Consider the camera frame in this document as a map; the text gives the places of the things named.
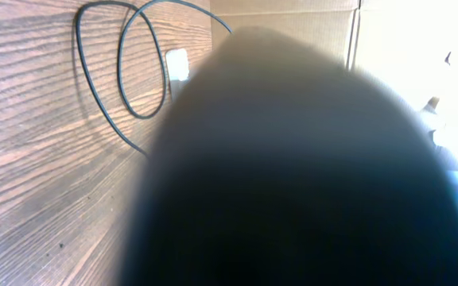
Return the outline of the Samsung Galaxy smartphone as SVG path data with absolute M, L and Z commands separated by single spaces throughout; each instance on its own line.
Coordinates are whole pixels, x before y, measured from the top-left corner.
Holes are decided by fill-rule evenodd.
M 414 113 L 270 29 L 164 118 L 119 285 L 458 285 L 458 196 Z

